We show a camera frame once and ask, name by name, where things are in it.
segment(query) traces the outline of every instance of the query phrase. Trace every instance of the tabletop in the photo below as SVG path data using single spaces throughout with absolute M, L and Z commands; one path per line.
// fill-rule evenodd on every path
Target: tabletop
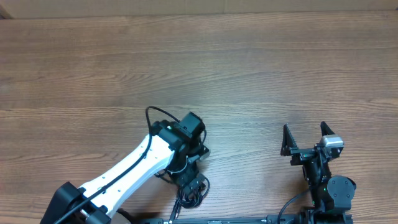
M 0 30 L 1 223 L 38 223 L 63 183 L 128 155 L 149 105 L 206 124 L 210 193 L 180 218 L 278 213 L 308 187 L 280 156 L 283 125 L 311 147 L 326 121 L 345 140 L 330 169 L 357 183 L 355 222 L 398 222 L 398 11 L 2 20 Z M 122 208 L 168 217 L 175 193 L 150 178 Z

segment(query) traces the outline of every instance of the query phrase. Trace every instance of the robotic arm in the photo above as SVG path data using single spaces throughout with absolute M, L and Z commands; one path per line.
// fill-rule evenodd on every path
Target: robotic arm
M 196 161 L 210 155 L 200 138 L 205 132 L 202 120 L 193 113 L 181 121 L 168 114 L 175 121 L 156 121 L 150 125 L 148 109 L 168 114 L 159 108 L 147 108 L 150 134 L 140 145 L 103 175 L 78 189 L 69 182 L 62 185 L 40 224 L 110 223 L 122 203 L 161 170 L 169 174 L 171 182 L 179 186 L 187 200 L 190 195 L 200 194 L 207 178 L 199 173 Z

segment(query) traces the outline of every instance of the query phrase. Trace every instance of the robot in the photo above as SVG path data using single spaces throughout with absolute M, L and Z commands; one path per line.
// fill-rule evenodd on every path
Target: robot
M 172 121 L 149 119 L 149 110 L 157 110 Z M 201 204 L 210 189 L 210 181 L 200 173 L 197 162 L 210 155 L 204 145 L 206 126 L 199 116 L 189 112 L 181 121 L 170 113 L 150 106 L 146 108 L 148 135 L 122 161 L 103 175 L 76 188 L 63 184 L 53 195 L 40 224 L 61 223 L 137 223 L 137 224 L 208 224 L 209 222 L 245 224 L 351 224 L 351 209 L 356 184 L 343 176 L 332 176 L 328 162 L 340 156 L 344 141 L 322 122 L 322 138 L 310 149 L 299 149 L 287 124 L 280 150 L 281 156 L 291 156 L 290 165 L 302 166 L 308 190 L 289 200 L 278 215 L 259 218 L 177 219 L 181 207 L 194 208 Z M 120 209 L 151 176 L 178 186 L 177 199 L 169 220 L 150 218 L 135 220 Z M 310 192 L 312 207 L 303 207 L 297 214 L 283 215 L 286 207 Z

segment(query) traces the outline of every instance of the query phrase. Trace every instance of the robotic hand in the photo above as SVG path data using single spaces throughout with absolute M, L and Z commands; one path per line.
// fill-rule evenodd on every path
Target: robotic hand
M 151 125 L 148 110 L 163 112 L 174 121 L 156 121 Z M 150 106 L 146 109 L 149 134 L 122 161 L 78 189 L 71 183 L 63 184 L 55 193 L 40 224 L 53 223 L 111 223 L 122 203 L 147 179 L 156 175 L 164 180 L 168 174 L 178 186 L 175 216 L 180 207 L 197 207 L 206 196 L 210 183 L 199 172 L 197 161 L 210 155 L 203 145 L 205 125 L 194 113 L 179 121 L 168 112 Z M 204 181 L 208 182 L 204 195 Z

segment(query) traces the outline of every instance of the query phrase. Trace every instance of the wood grain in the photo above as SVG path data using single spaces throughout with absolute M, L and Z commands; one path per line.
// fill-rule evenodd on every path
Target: wood grain
M 120 161 L 148 105 L 201 116 L 211 190 L 180 217 L 260 217 L 306 188 L 280 157 L 326 121 L 356 181 L 356 223 L 397 223 L 398 12 L 0 21 L 0 223 L 38 223 L 54 191 Z M 152 120 L 164 118 L 152 113 Z M 150 179 L 124 205 L 168 217 L 175 187 Z M 305 198 L 291 205 L 296 212 Z

